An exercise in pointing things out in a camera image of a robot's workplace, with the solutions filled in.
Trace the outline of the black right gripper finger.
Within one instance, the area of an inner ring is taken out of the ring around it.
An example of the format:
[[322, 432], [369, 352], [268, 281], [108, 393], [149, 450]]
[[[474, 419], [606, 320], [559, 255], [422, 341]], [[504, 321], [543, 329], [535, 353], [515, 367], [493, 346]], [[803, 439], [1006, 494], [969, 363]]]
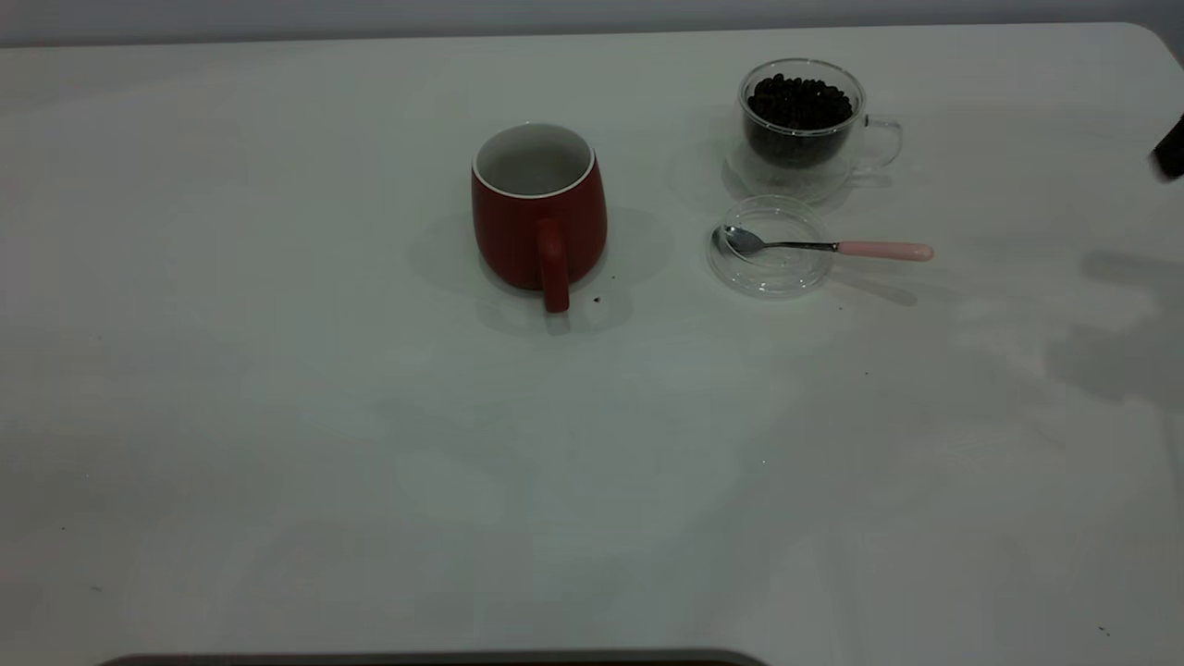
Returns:
[[1153, 173], [1160, 181], [1176, 181], [1184, 174], [1184, 117], [1167, 132], [1151, 152]]

